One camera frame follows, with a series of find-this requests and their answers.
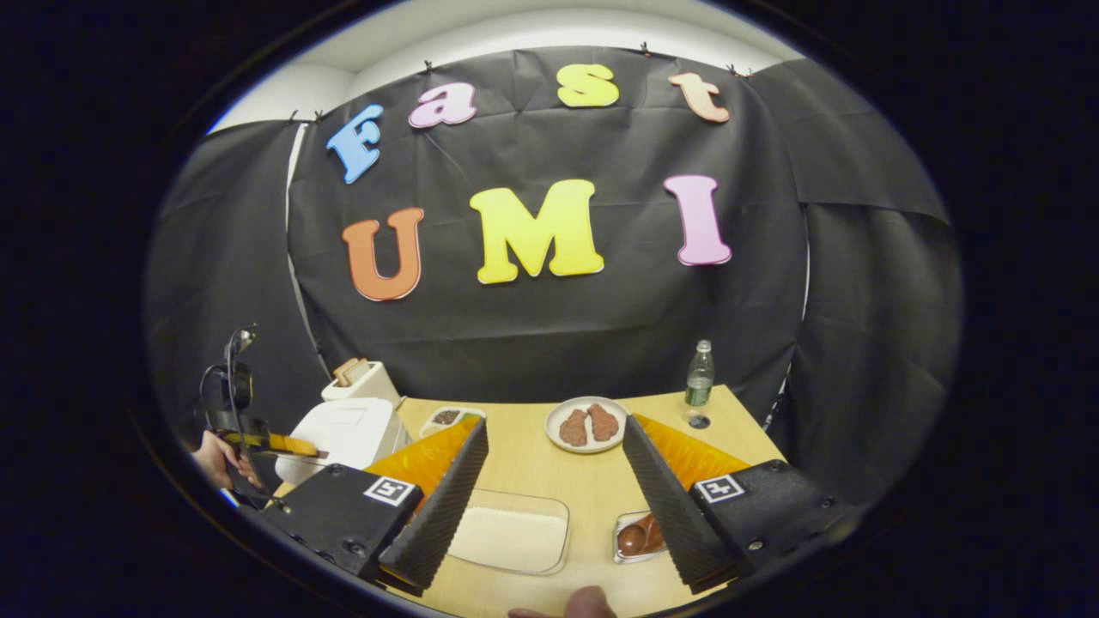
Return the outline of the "white rice cooker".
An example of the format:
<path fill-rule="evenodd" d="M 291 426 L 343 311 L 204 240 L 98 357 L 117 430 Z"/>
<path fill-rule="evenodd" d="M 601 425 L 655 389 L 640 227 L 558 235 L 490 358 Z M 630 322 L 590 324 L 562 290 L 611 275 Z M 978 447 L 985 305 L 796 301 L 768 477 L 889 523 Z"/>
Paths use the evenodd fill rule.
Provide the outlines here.
<path fill-rule="evenodd" d="M 412 442 L 393 404 L 374 397 L 320 402 L 289 435 L 313 443 L 325 454 L 325 457 L 278 455 L 275 472 L 280 481 L 291 485 L 304 482 L 331 464 L 365 470 Z"/>

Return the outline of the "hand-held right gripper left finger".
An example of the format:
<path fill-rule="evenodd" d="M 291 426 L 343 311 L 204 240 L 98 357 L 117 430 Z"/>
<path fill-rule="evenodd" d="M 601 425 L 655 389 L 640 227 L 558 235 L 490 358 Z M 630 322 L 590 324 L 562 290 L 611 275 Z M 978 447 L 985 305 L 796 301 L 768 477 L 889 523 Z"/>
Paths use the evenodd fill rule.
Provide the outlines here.
<path fill-rule="evenodd" d="M 489 453 L 482 417 L 353 470 L 333 463 L 258 510 L 295 545 L 373 585 L 432 585 Z"/>

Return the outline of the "clear chopstick holder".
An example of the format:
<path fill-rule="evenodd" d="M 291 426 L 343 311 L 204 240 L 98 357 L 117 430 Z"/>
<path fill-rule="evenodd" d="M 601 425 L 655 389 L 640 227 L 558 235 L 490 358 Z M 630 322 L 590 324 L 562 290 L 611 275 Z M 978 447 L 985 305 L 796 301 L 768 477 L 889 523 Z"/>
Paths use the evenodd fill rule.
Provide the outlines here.
<path fill-rule="evenodd" d="M 651 560 L 667 551 L 659 525 L 651 512 L 631 512 L 617 518 L 612 543 L 617 563 Z"/>

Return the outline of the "white round plate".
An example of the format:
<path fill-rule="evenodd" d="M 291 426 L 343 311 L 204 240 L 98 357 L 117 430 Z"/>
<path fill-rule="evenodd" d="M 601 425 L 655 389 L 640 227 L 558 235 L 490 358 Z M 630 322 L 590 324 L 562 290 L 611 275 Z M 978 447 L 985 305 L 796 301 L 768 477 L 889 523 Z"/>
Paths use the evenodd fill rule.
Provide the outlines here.
<path fill-rule="evenodd" d="M 601 406 L 606 407 L 608 412 L 611 412 L 617 416 L 617 422 L 619 422 L 619 431 L 617 431 L 617 435 L 613 437 L 612 439 L 609 439 L 609 441 L 607 442 L 593 441 L 592 422 L 590 421 L 587 415 L 586 426 L 588 433 L 588 445 L 586 446 L 565 445 L 565 443 L 562 442 L 560 437 L 558 437 L 558 429 L 560 429 L 560 424 L 569 417 L 569 415 L 574 409 L 581 409 L 587 411 L 588 407 L 592 402 L 600 402 Z M 544 429 L 547 438 L 550 438 L 550 442 L 552 442 L 554 446 L 560 446 L 560 449 L 573 453 L 581 453 L 581 454 L 598 453 L 608 451 L 609 449 L 612 449 L 612 446 L 620 445 L 624 437 L 625 426 L 628 426 L 628 416 L 629 416 L 628 410 L 620 402 L 615 402 L 615 400 L 609 399 L 607 397 L 596 397 L 596 396 L 574 397 L 569 400 L 565 400 L 565 402 L 558 402 L 555 407 L 553 407 L 550 410 L 550 413 L 547 413 L 545 417 Z"/>

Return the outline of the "clear plastic water bottle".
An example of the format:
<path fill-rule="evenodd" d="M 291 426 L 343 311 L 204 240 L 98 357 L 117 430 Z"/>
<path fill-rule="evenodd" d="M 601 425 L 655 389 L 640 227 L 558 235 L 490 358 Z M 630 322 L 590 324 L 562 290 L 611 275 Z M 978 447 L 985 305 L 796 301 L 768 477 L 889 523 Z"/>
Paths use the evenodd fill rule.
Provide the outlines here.
<path fill-rule="evenodd" d="M 712 343 L 700 340 L 695 345 L 684 387 L 684 402 L 691 407 L 701 407 L 709 402 L 715 377 L 715 363 L 712 356 Z"/>

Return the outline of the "white toaster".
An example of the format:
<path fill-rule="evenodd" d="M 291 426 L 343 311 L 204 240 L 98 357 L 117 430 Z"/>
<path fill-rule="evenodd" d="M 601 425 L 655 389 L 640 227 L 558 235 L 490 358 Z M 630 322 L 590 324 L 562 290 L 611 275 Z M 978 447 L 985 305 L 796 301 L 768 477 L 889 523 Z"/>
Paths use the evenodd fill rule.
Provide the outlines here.
<path fill-rule="evenodd" d="M 391 402 L 393 408 L 400 406 L 402 397 L 396 390 L 387 368 L 381 361 L 369 361 L 370 371 L 349 387 L 341 388 L 335 380 L 330 382 L 321 391 L 323 402 L 340 402 L 354 398 L 378 398 Z"/>

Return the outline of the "white divided grain dish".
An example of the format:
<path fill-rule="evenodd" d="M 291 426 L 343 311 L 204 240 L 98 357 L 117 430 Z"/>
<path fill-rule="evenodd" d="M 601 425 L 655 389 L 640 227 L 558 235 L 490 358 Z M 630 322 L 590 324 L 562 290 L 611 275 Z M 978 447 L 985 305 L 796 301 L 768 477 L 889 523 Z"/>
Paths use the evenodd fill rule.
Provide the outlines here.
<path fill-rule="evenodd" d="M 439 431 L 447 430 L 449 427 L 459 424 L 467 417 L 486 418 L 486 415 L 480 409 L 460 406 L 444 406 L 433 411 L 432 415 L 429 415 L 428 420 L 425 420 L 419 431 L 419 438 L 425 439 L 437 433 Z"/>

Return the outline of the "white rice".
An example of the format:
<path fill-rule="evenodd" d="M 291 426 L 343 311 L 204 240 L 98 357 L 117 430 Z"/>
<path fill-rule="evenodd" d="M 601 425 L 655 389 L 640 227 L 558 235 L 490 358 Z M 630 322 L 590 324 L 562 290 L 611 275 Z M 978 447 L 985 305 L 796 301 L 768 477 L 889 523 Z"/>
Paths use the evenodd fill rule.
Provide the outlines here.
<path fill-rule="evenodd" d="M 452 538 L 448 555 L 484 567 L 546 573 L 560 563 L 566 539 L 563 516 L 471 507 Z"/>

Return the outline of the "wooden spoon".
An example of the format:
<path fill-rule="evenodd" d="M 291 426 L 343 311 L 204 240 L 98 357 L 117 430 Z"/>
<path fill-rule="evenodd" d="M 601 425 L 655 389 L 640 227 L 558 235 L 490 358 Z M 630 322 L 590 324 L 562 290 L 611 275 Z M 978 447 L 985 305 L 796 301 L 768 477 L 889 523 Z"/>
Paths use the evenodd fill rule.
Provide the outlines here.
<path fill-rule="evenodd" d="M 622 559 L 648 556 L 664 548 L 662 529 L 652 514 L 639 516 L 617 531 L 617 555 Z"/>

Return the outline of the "clear glass tray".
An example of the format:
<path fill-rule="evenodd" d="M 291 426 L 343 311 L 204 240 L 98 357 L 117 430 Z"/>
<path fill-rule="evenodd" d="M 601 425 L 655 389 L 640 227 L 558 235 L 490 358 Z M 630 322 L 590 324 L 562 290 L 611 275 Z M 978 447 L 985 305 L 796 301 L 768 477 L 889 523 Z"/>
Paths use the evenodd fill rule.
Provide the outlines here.
<path fill-rule="evenodd" d="M 470 501 L 468 501 L 466 509 L 464 509 L 464 512 L 466 512 L 466 510 L 470 509 L 471 507 L 487 507 L 493 509 L 518 510 L 518 512 L 558 515 L 565 517 L 567 520 L 567 539 L 565 541 L 565 550 L 564 553 L 562 553 L 560 563 L 558 563 L 557 567 L 555 567 L 550 572 L 537 573 L 537 574 L 517 573 L 506 570 L 499 570 L 507 573 L 533 575 L 533 576 L 550 575 L 553 574 L 554 572 L 560 571 L 562 564 L 564 564 L 564 560 L 567 552 L 567 540 L 569 536 L 569 525 L 570 525 L 570 511 L 564 503 L 562 503 L 560 500 L 554 500 L 554 498 L 543 497 L 543 496 L 522 495 L 517 493 L 476 488 L 471 490 Z"/>

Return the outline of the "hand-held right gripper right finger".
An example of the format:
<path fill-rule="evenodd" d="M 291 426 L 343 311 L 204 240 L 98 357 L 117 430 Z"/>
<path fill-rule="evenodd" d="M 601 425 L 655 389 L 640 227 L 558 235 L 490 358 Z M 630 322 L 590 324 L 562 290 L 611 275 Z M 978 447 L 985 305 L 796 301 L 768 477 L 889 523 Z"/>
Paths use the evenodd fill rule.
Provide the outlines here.
<path fill-rule="evenodd" d="M 644 415 L 629 415 L 622 429 L 671 563 L 695 594 L 769 578 L 859 522 L 852 505 L 782 460 L 747 465 Z"/>

